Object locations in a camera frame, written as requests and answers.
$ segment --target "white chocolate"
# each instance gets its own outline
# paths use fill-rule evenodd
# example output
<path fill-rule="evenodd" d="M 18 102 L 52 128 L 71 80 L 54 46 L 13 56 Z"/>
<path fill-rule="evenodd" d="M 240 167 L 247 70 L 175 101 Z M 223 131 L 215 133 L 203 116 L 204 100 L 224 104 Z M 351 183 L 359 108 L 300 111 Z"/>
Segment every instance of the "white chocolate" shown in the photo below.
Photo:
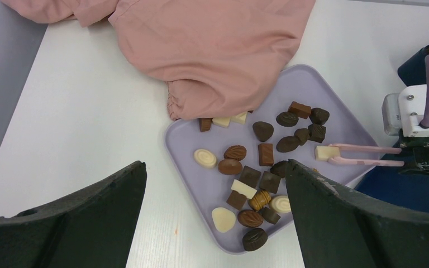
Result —
<path fill-rule="evenodd" d="M 217 164 L 217 159 L 216 156 L 206 150 L 206 149 L 198 149 L 195 151 L 195 153 L 193 154 L 193 157 L 195 158 L 195 161 L 202 167 L 206 168 L 206 169 L 212 169 L 216 166 Z"/>
<path fill-rule="evenodd" d="M 244 125 L 246 123 L 246 118 L 247 118 L 247 112 L 244 112 L 244 113 L 240 113 L 236 116 L 232 116 L 231 121 Z"/>
<path fill-rule="evenodd" d="M 213 217 L 216 230 L 221 233 L 231 230 L 236 223 L 236 215 L 232 211 L 222 207 L 213 209 L 211 217 Z"/>
<path fill-rule="evenodd" d="M 248 186 L 238 180 L 234 180 L 232 182 L 231 190 L 234 190 L 248 199 L 252 199 L 254 195 L 258 192 L 256 189 L 252 188 L 251 186 Z"/>
<path fill-rule="evenodd" d="M 215 117 L 213 118 L 212 122 L 216 126 L 226 128 L 229 126 L 230 120 L 231 120 L 231 117 Z"/>
<path fill-rule="evenodd" d="M 273 197 L 269 206 L 279 214 L 286 214 L 292 211 L 290 208 L 290 201 L 286 195 L 277 195 Z"/>
<path fill-rule="evenodd" d="M 317 146 L 315 148 L 315 159 L 319 161 L 328 161 L 331 157 L 341 156 L 338 147 Z"/>

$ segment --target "pink cloth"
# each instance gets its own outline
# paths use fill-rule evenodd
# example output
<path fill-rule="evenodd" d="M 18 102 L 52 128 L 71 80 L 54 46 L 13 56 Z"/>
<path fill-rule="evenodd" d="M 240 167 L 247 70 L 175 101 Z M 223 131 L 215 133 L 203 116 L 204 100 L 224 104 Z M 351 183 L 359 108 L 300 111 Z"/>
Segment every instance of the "pink cloth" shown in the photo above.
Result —
<path fill-rule="evenodd" d="M 315 0 L 2 0 L 85 27 L 110 15 L 127 60 L 166 81 L 171 119 L 256 109 L 300 45 Z"/>

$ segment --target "lavender tray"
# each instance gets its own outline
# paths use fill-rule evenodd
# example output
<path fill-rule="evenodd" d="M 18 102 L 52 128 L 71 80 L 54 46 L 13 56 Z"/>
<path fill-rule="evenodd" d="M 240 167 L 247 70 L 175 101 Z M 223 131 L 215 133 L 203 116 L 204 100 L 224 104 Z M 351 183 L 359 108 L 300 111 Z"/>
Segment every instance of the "lavender tray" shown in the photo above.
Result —
<path fill-rule="evenodd" d="M 216 244 L 231 254 L 245 253 L 241 240 L 248 231 L 247 227 L 236 222 L 234 228 L 226 233 L 215 229 L 211 211 L 217 207 L 225 207 L 236 215 L 238 211 L 226 204 L 231 193 L 231 184 L 239 176 L 226 176 L 217 168 L 205 169 L 193 159 L 196 149 L 212 151 L 218 161 L 223 158 L 224 151 L 232 145 L 243 145 L 247 149 L 247 156 L 241 161 L 243 165 L 264 171 L 269 167 L 260 167 L 258 160 L 258 144 L 260 143 L 252 131 L 252 124 L 257 121 L 269 122 L 274 126 L 274 135 L 267 141 L 274 144 L 275 162 L 287 159 L 296 159 L 306 166 L 316 168 L 328 178 L 347 184 L 355 178 L 364 175 L 369 166 L 338 166 L 327 162 L 316 161 L 314 148 L 319 144 L 308 141 L 304 146 L 286 154 L 275 150 L 277 142 L 285 136 L 292 136 L 298 128 L 308 127 L 309 119 L 301 119 L 294 127 L 282 127 L 275 121 L 276 116 L 286 111 L 292 101 L 297 101 L 312 108 L 320 107 L 330 112 L 331 116 L 325 124 L 326 139 L 323 145 L 330 143 L 352 143 L 356 145 L 376 146 L 373 138 L 357 121 L 354 115 L 346 108 L 330 86 L 320 74 L 307 65 L 296 65 L 284 70 L 273 88 L 264 100 L 264 103 L 254 111 L 247 114 L 245 125 L 231 122 L 228 128 L 213 125 L 208 132 L 199 131 L 198 120 L 174 122 L 166 131 L 165 146 L 175 167 L 187 187 L 204 222 L 208 226 Z M 355 157 L 378 159 L 376 154 L 355 154 Z M 282 179 L 277 195 L 286 195 L 285 180 Z M 272 236 L 282 228 L 292 223 L 290 213 L 282 215 L 275 225 L 264 222 L 261 226 L 267 234 Z"/>

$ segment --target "dark chocolate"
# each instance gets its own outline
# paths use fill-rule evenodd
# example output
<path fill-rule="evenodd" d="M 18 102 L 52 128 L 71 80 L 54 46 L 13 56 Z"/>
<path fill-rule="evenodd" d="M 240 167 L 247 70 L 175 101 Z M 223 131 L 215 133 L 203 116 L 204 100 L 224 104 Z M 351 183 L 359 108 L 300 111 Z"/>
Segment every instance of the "dark chocolate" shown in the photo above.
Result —
<path fill-rule="evenodd" d="M 288 161 L 285 160 L 276 163 L 270 168 L 270 173 L 277 175 L 281 178 L 285 178 L 285 169 L 287 168 L 287 163 Z"/>
<path fill-rule="evenodd" d="M 311 124 L 308 126 L 308 130 L 310 132 L 309 140 L 322 143 L 325 139 L 326 127 L 317 124 Z"/>
<path fill-rule="evenodd" d="M 246 151 L 246 148 L 244 148 L 244 146 L 235 145 L 235 146 L 229 147 L 228 150 L 226 150 L 223 157 L 225 159 L 235 159 L 237 161 L 241 161 L 246 157 L 246 153 L 247 151 Z"/>
<path fill-rule="evenodd" d="M 259 150 L 259 166 L 274 165 L 274 149 L 272 143 L 261 143 L 258 146 Z"/>
<path fill-rule="evenodd" d="M 312 107 L 303 105 L 298 102 L 292 102 L 290 105 L 289 112 L 296 113 L 298 117 L 301 117 L 303 119 L 307 119 L 310 114 L 312 113 Z"/>
<path fill-rule="evenodd" d="M 260 249 L 267 242 L 267 233 L 261 228 L 254 228 L 242 237 L 242 246 L 245 251 Z"/>
<path fill-rule="evenodd" d="M 310 120 L 312 123 L 317 125 L 324 125 L 330 118 L 330 113 L 322 108 L 313 108 L 312 114 L 310 114 Z"/>
<path fill-rule="evenodd" d="M 280 139 L 275 147 L 278 152 L 291 152 L 300 145 L 300 140 L 297 137 L 287 136 Z"/>
<path fill-rule="evenodd" d="M 246 227 L 259 227 L 264 222 L 264 218 L 254 210 L 246 209 L 237 215 L 237 220 L 242 226 Z"/>
<path fill-rule="evenodd" d="M 274 134 L 274 127 L 266 122 L 255 122 L 252 125 L 252 129 L 254 130 L 254 134 L 258 138 L 259 141 L 264 142 L 270 139 L 272 137 L 272 134 Z"/>
<path fill-rule="evenodd" d="M 246 200 L 247 197 L 233 190 L 231 191 L 228 200 L 226 200 L 226 203 L 237 210 L 242 210 L 242 207 L 246 203 Z"/>
<path fill-rule="evenodd" d="M 261 175 L 260 171 L 255 170 L 248 166 L 244 166 L 241 176 L 239 176 L 239 181 L 246 184 L 247 186 L 256 188 L 256 186 L 258 185 L 260 175 Z"/>
<path fill-rule="evenodd" d="M 280 215 L 268 207 L 262 208 L 260 214 L 268 223 L 276 224 L 280 220 Z"/>
<path fill-rule="evenodd" d="M 281 177 L 272 174 L 268 171 L 264 171 L 262 178 L 260 179 L 259 188 L 264 189 L 267 192 L 276 194 L 279 189 Z"/>
<path fill-rule="evenodd" d="M 310 131 L 307 128 L 299 128 L 295 130 L 295 134 L 293 136 L 297 137 L 300 141 L 300 145 L 303 146 L 310 138 Z"/>
<path fill-rule="evenodd" d="M 283 127 L 293 127 L 298 123 L 298 115 L 291 112 L 282 112 L 275 120 Z"/>
<path fill-rule="evenodd" d="M 225 175 L 236 175 L 241 173 L 242 164 L 235 159 L 224 159 L 218 164 L 218 170 Z"/>

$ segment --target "white table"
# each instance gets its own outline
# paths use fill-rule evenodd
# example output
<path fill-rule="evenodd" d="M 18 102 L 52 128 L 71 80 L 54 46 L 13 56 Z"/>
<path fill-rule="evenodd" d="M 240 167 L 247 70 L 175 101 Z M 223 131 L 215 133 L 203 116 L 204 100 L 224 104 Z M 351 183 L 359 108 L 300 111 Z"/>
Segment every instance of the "white table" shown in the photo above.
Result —
<path fill-rule="evenodd" d="M 316 68 L 380 145 L 396 70 L 429 44 L 429 7 L 317 0 L 289 63 Z M 108 23 L 51 25 L 0 149 L 0 216 L 42 205 L 127 164 L 147 163 L 127 267 L 303 267 L 292 224 L 257 253 L 217 248 L 163 144 L 165 84 L 133 68 Z"/>

